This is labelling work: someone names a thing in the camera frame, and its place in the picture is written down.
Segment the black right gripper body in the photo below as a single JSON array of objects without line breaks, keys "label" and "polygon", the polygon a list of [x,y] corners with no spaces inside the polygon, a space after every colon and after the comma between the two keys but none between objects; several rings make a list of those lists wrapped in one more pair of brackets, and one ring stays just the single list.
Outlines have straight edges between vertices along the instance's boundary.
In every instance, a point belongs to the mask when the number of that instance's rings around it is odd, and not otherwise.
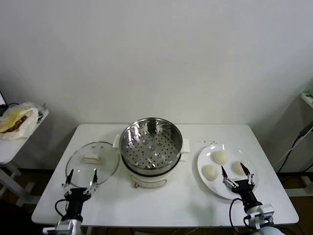
[{"label": "black right gripper body", "polygon": [[254,183],[250,183],[248,180],[238,180],[235,183],[237,186],[232,188],[231,191],[240,195],[245,209],[251,209],[261,205],[261,202],[257,200],[253,193]]}]

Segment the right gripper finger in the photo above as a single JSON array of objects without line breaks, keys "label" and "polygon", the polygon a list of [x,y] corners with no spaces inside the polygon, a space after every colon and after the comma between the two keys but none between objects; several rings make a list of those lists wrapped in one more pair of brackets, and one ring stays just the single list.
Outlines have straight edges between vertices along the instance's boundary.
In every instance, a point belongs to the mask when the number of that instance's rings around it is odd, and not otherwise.
[{"label": "right gripper finger", "polygon": [[250,186],[254,187],[255,186],[255,183],[254,183],[254,174],[251,173],[249,171],[249,169],[243,164],[243,163],[240,163],[245,175],[247,176],[247,182]]},{"label": "right gripper finger", "polygon": [[228,178],[228,175],[223,166],[221,166],[221,168],[222,168],[223,184],[230,190],[237,188],[238,184]]}]

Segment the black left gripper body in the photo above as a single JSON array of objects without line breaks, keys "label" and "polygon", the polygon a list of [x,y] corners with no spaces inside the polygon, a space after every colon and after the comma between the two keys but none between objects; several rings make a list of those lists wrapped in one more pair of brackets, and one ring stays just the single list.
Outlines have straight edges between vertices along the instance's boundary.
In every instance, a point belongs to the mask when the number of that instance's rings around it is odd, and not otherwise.
[{"label": "black left gripper body", "polygon": [[89,193],[87,188],[72,188],[71,194],[65,196],[65,200],[68,202],[67,212],[62,216],[62,220],[82,220],[81,215],[83,204],[89,200]]}]

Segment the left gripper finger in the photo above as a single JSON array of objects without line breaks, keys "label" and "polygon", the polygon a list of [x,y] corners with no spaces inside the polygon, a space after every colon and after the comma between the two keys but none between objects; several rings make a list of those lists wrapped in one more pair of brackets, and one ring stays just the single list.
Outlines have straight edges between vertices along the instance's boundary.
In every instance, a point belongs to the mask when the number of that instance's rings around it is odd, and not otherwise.
[{"label": "left gripper finger", "polygon": [[95,168],[93,180],[91,181],[88,189],[85,191],[85,194],[92,195],[96,191],[97,188],[98,188],[98,176],[97,176],[97,169]]},{"label": "left gripper finger", "polygon": [[70,195],[71,191],[70,191],[70,184],[71,184],[71,179],[73,176],[73,169],[71,170],[70,174],[67,176],[65,183],[62,184],[62,188],[64,191],[64,196]]}]

